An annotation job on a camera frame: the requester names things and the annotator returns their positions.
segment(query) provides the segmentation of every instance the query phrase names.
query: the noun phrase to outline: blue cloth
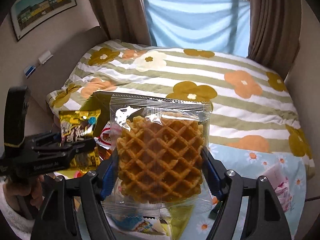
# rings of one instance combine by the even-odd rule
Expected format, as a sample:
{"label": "blue cloth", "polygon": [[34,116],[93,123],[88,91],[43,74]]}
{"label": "blue cloth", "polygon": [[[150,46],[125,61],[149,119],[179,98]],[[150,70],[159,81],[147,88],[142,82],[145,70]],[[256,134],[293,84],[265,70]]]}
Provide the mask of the blue cloth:
{"label": "blue cloth", "polygon": [[[266,163],[267,167],[270,167],[278,163],[279,158],[284,160],[282,172],[289,180],[289,191],[292,196],[291,207],[285,213],[285,216],[291,235],[294,236],[298,229],[306,196],[306,171],[302,158],[294,157],[291,154],[277,155],[254,152],[257,157],[253,160],[249,156],[249,152],[251,151],[248,150],[213,143],[209,144],[209,148],[213,157],[220,160],[226,169],[235,170],[241,176],[252,179],[256,179],[265,171],[266,166],[262,163]],[[243,197],[236,230],[232,238],[233,240],[238,240],[241,237],[247,206],[248,197]],[[209,213],[210,212],[196,214],[194,212],[180,239],[205,240],[214,223],[214,220],[208,218]]]}
{"label": "blue cloth", "polygon": [[212,50],[247,57],[250,2],[144,0],[152,45]]}

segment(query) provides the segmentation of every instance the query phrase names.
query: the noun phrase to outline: brown curtain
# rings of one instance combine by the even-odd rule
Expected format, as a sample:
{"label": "brown curtain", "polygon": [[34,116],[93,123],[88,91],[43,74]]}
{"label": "brown curtain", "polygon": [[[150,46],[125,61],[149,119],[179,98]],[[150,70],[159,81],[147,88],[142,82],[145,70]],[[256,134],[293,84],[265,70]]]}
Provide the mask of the brown curtain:
{"label": "brown curtain", "polygon": [[151,45],[143,0],[90,0],[108,38]]}
{"label": "brown curtain", "polygon": [[301,0],[251,0],[248,58],[283,79],[299,50]]}

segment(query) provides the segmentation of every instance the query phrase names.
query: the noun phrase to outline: bed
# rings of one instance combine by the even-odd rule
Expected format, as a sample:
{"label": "bed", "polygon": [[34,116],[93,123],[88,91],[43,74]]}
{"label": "bed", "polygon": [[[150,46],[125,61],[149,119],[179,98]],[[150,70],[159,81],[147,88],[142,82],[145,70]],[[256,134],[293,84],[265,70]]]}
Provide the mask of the bed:
{"label": "bed", "polygon": [[[292,207],[286,216],[294,236],[303,209],[306,176],[312,177],[315,167],[297,111],[277,73],[223,53],[113,40],[89,49],[62,88],[46,96],[46,102],[57,116],[60,110],[80,109],[98,90],[211,101],[211,152],[227,168],[252,178],[267,166],[281,164],[292,192]],[[193,216],[189,224],[199,219]],[[241,219],[238,222],[235,238],[241,235]],[[185,231],[195,234],[189,224]]]}

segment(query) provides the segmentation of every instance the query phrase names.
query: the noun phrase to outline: curtain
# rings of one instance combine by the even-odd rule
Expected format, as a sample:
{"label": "curtain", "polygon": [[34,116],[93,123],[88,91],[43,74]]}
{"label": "curtain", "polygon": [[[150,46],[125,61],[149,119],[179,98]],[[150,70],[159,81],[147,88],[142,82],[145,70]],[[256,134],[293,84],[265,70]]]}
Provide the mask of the curtain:
{"label": "curtain", "polygon": [[248,58],[283,79],[299,51],[301,0],[251,0]]}
{"label": "curtain", "polygon": [[205,49],[247,57],[250,2],[144,0],[153,46]]}
{"label": "curtain", "polygon": [[151,45],[143,0],[89,0],[108,38]]}

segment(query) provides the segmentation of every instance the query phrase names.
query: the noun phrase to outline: framed picture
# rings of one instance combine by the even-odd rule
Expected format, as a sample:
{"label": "framed picture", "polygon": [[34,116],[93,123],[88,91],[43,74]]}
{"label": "framed picture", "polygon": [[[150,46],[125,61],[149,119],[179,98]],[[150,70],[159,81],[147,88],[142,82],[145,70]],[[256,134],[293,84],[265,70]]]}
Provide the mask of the framed picture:
{"label": "framed picture", "polygon": [[11,20],[17,40],[45,20],[73,6],[76,6],[76,0],[16,0],[11,8]]}

